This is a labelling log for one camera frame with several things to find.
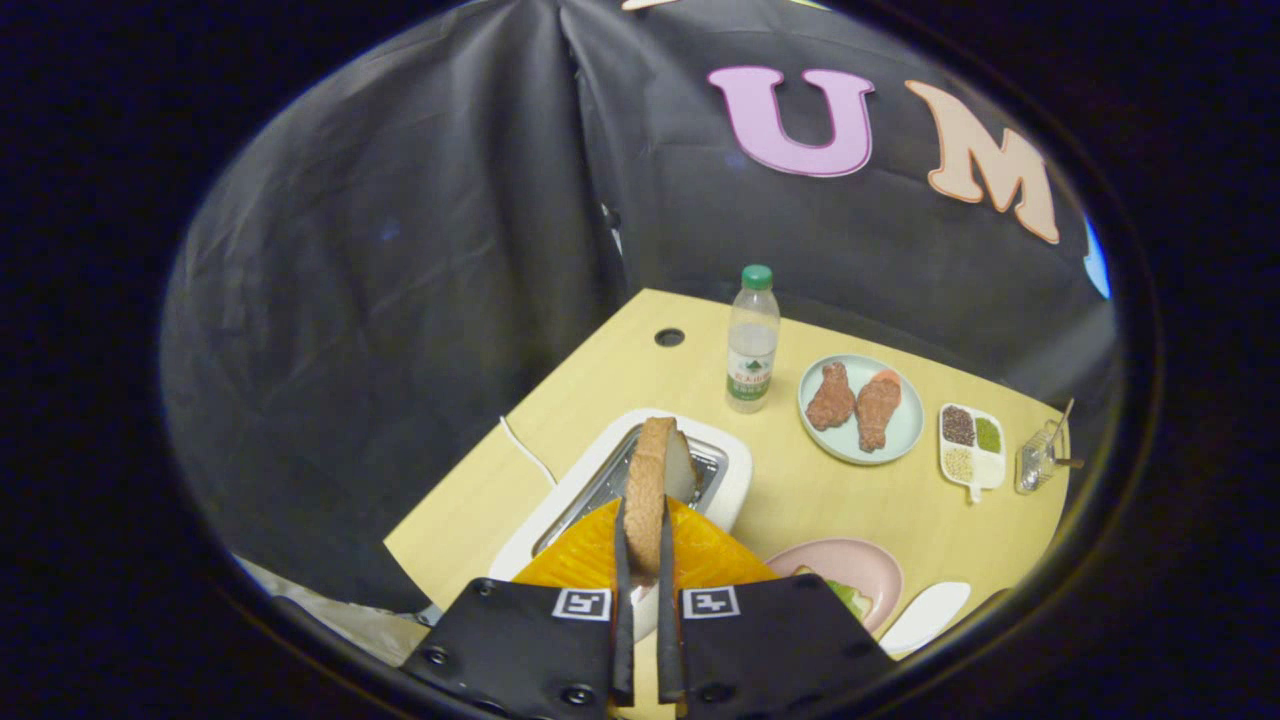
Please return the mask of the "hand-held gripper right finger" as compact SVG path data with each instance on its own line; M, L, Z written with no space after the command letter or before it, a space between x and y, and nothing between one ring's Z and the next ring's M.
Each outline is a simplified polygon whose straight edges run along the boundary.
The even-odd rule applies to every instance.
M660 532L657 692L678 719L800 719L895 662L815 574L680 589Z

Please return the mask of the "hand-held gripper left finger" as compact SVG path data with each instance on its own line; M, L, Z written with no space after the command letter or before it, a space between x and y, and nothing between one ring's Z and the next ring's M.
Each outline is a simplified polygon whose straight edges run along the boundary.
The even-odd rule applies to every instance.
M401 671L498 719L609 719L634 702L634 606L625 500L613 502L600 588L472 579Z

